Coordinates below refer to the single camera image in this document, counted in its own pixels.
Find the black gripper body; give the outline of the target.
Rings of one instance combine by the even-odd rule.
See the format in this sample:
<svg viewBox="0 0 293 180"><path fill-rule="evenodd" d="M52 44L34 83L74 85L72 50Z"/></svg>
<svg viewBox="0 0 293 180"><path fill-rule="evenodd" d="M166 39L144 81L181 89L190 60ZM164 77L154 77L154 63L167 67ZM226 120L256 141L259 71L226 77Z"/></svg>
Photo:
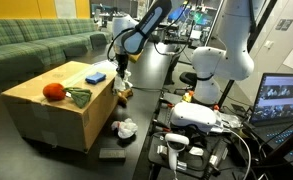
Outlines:
<svg viewBox="0 0 293 180"><path fill-rule="evenodd" d="M127 69L127 66L128 66L128 56L127 55L122 55L122 54L117 54L116 55L116 60L118 62L117 72L119 74L123 74L125 72L125 70Z"/></svg>

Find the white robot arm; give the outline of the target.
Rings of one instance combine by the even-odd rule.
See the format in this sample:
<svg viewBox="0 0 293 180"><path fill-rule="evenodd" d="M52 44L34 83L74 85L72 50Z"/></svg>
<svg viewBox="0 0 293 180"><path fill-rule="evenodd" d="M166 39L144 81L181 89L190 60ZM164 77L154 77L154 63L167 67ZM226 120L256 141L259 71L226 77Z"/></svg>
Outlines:
<svg viewBox="0 0 293 180"><path fill-rule="evenodd" d="M155 0L141 20L130 15L112 19L113 47L118 59L118 75L124 76L130 55L138 55L150 35L183 0ZM218 15L215 37L220 48L210 44L199 46L191 55L196 72L194 99L203 104L218 101L220 85L217 77L242 81L254 70L254 60L248 51L248 39L252 34L263 0L226 0Z"/></svg>

